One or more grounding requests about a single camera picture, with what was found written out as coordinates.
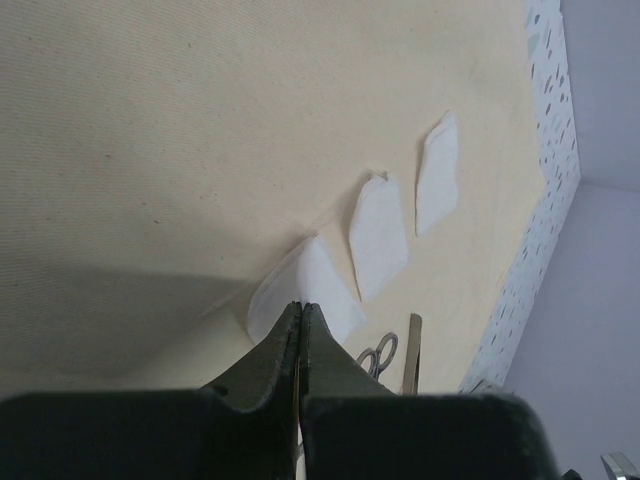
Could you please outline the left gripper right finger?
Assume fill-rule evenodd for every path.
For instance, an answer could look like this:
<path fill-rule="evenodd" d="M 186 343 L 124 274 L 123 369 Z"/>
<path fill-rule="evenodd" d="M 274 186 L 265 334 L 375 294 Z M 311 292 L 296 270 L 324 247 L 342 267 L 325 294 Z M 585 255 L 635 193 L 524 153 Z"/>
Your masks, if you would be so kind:
<path fill-rule="evenodd" d="M 317 304 L 300 337 L 309 479 L 557 479 L 542 426 L 505 394 L 398 395 L 334 340 Z"/>

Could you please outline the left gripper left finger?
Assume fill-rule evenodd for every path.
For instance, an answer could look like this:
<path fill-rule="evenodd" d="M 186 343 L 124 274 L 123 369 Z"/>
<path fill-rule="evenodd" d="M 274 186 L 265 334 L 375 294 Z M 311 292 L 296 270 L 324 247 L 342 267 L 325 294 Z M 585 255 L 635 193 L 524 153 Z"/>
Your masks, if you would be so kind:
<path fill-rule="evenodd" d="M 197 389 L 28 393 L 1 403 L 4 479 L 292 479 L 303 308 Z"/>

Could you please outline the white gauze pad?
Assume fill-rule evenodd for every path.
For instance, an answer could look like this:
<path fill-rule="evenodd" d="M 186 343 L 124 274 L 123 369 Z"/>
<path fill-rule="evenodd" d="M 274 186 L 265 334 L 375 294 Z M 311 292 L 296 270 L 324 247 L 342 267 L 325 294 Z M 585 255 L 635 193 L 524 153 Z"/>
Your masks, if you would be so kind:
<path fill-rule="evenodd" d="M 408 265 L 409 248 L 398 183 L 372 175 L 363 185 L 349 228 L 360 298 L 373 300 Z"/>
<path fill-rule="evenodd" d="M 366 315 L 335 267 L 321 236 L 305 239 L 271 271 L 251 298 L 246 328 L 253 343 L 266 338 L 284 308 L 318 304 L 333 338 L 344 343 Z"/>
<path fill-rule="evenodd" d="M 456 179 L 459 159 L 459 133 L 456 116 L 447 111 L 429 132 L 424 145 L 416 185 L 417 236 L 453 212 L 458 203 Z"/>

